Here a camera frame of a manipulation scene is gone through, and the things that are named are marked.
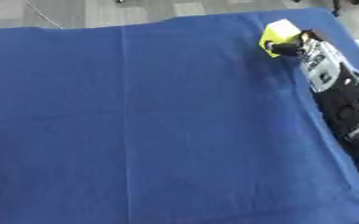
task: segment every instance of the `floor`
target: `floor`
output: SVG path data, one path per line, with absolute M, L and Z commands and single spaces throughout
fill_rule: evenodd
M 228 13 L 297 9 L 332 8 L 332 1 L 302 0 L 0 0 L 0 28 L 19 26 L 55 26 L 42 18 L 26 1 L 64 28 L 100 27 L 155 22 L 167 18 Z M 359 39 L 359 5 L 342 1 L 339 20 Z

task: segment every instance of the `blue cloth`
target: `blue cloth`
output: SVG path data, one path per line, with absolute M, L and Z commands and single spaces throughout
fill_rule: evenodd
M 359 48 L 325 10 L 0 30 L 0 224 L 359 223 L 359 175 L 295 59 L 288 18 Z

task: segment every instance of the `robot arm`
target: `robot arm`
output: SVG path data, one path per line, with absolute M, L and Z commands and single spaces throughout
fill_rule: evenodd
M 290 43 L 264 44 L 272 53 L 300 57 L 327 126 L 359 171 L 359 71 L 314 31 L 303 31 Z

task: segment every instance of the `white cable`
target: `white cable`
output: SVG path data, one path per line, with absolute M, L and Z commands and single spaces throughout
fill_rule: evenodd
M 60 24 L 57 24 L 56 22 L 52 21 L 49 17 L 45 16 L 37 7 L 35 7 L 29 0 L 25 0 L 28 6 L 30 6 L 33 10 L 35 10 L 44 20 L 51 23 L 52 25 L 55 25 L 59 27 L 61 30 L 64 30 L 64 27 Z

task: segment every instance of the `yellow cube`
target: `yellow cube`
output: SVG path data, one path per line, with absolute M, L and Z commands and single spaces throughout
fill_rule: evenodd
M 288 19 L 281 19 L 279 21 L 268 24 L 265 27 L 263 37 L 261 37 L 259 45 L 265 49 L 265 41 L 270 40 L 274 43 L 290 42 L 295 36 L 300 34 L 300 29 L 292 24 Z M 270 54 L 272 58 L 279 56 L 276 53 L 265 51 Z

